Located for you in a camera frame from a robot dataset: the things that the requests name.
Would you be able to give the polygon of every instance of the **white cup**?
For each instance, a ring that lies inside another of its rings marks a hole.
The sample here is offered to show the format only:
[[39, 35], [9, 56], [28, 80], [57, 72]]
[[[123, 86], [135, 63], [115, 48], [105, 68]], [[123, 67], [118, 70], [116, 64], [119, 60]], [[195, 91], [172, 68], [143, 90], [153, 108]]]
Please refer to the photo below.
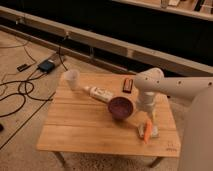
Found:
[[64, 79], [69, 84], [71, 90], [77, 89], [79, 76], [80, 76], [80, 73], [76, 69], [71, 69], [71, 70], [64, 72]]

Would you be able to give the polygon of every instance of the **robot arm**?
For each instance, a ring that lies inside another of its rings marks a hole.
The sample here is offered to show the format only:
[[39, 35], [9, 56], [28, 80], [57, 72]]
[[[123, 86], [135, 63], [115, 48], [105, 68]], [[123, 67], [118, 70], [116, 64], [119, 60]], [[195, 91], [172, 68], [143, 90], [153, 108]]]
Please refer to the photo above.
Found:
[[139, 73], [134, 79], [139, 90], [138, 103], [154, 104], [154, 94], [161, 92], [192, 101], [186, 115], [179, 171], [213, 170], [213, 78], [165, 78], [158, 68]]
[[139, 92], [160, 92], [192, 101], [213, 84], [213, 77], [165, 78], [160, 69], [153, 68], [136, 75], [134, 84]]

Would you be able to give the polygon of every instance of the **toy carrot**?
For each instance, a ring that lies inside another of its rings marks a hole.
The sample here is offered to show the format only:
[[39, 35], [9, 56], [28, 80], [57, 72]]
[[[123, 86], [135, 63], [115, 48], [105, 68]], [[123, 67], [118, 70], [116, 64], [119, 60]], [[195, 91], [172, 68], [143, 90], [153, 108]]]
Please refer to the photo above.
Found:
[[145, 143], [147, 144], [148, 143], [148, 140], [152, 134], [152, 121], [151, 119], [148, 119], [146, 121], [146, 128], [145, 128], [145, 132], [144, 132], [144, 141]]

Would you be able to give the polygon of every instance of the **speckled floor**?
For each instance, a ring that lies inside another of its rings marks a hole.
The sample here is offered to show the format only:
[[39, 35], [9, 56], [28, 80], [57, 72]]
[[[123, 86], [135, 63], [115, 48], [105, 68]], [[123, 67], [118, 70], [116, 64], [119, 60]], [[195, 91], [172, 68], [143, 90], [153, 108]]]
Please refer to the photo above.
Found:
[[[0, 47], [18, 45], [18, 42], [13, 35], [0, 31]], [[29, 43], [26, 46], [27, 50], [38, 62], [46, 59], [52, 53], [52, 50], [45, 47]], [[23, 47], [2, 49], [0, 48], [0, 79], [7, 73], [15, 73], [17, 66], [32, 61], [27, 57]], [[67, 57], [65, 65], [68, 68], [78, 69], [80, 72], [99, 72], [108, 73], [102, 68], [84, 63]], [[8, 76], [5, 81], [25, 79], [36, 66], [32, 66], [28, 70], [19, 73], [16, 76]], [[50, 75], [34, 81], [35, 91], [33, 95], [39, 98], [47, 98], [55, 91], [60, 75], [64, 72], [62, 66], [54, 70]], [[9, 86], [6, 94], [17, 90], [17, 84]], [[12, 111], [20, 105], [20, 97], [14, 96], [5, 101], [0, 101], [0, 115]], [[27, 99], [27, 103], [22, 110], [16, 114], [0, 118], [0, 123], [5, 127], [5, 130], [0, 133], [0, 170], [1, 171], [60, 171], [64, 170], [58, 160], [51, 152], [42, 152], [36, 150], [36, 143], [40, 135], [43, 122], [45, 120], [50, 102], [44, 105], [17, 134], [5, 142], [16, 132], [16, 130], [32, 115], [32, 113], [42, 104], [39, 101]], [[179, 135], [182, 136], [184, 115], [188, 108], [188, 103], [178, 99], [170, 99], [171, 108], [175, 117]], [[156, 168], [150, 169], [147, 164], [154, 158], [143, 156], [118, 156], [118, 155], [100, 155], [100, 154], [80, 154], [80, 153], [63, 153], [68, 168], [66, 170], [77, 171], [175, 171], [178, 166], [178, 159], [166, 158]]]

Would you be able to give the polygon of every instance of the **metal table leg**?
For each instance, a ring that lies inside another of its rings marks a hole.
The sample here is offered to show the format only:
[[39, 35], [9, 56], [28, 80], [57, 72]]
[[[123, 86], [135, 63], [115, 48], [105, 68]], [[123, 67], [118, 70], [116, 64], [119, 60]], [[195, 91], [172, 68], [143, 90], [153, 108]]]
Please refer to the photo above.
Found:
[[61, 162], [62, 166], [66, 166], [66, 161], [60, 152], [53, 151], [57, 159]]
[[157, 157], [152, 163], [149, 164], [149, 167], [150, 168], [156, 167], [163, 159], [164, 157]]

